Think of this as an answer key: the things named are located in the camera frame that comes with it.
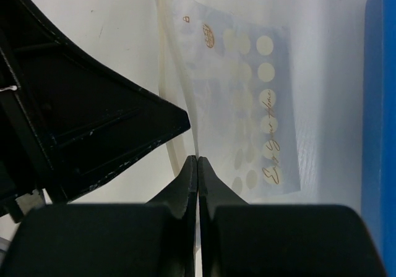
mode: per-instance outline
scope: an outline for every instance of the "black plastic part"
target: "black plastic part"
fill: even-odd
[[[247,205],[199,158],[206,276],[386,276],[361,218],[320,205]]]
[[[0,276],[194,275],[197,160],[147,204],[52,205],[22,221]]]
[[[0,88],[11,86],[0,162],[15,189],[0,198],[46,188],[71,201],[190,128],[185,111],[91,58],[31,0],[0,0]]]

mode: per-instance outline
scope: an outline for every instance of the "small brown symbol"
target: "small brown symbol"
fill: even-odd
[[[206,46],[212,48],[215,46],[215,36],[213,35],[212,29],[206,24],[203,24],[202,29],[205,35]]]

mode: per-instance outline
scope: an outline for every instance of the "blue plastic container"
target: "blue plastic container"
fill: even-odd
[[[396,0],[368,0],[364,34],[362,216],[396,276]]]

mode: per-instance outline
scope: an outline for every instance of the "plastic bag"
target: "plastic bag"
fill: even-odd
[[[287,29],[192,0],[157,0],[157,11],[160,95],[185,101],[196,155],[247,201],[300,190]],[[186,142],[167,146],[177,174]]]

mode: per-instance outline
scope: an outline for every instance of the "white packaging bag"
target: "white packaging bag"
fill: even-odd
[[[192,0],[157,0],[157,9],[160,95],[185,101],[196,155],[249,202],[300,190],[288,30]],[[168,144],[175,174],[187,151],[182,137]]]

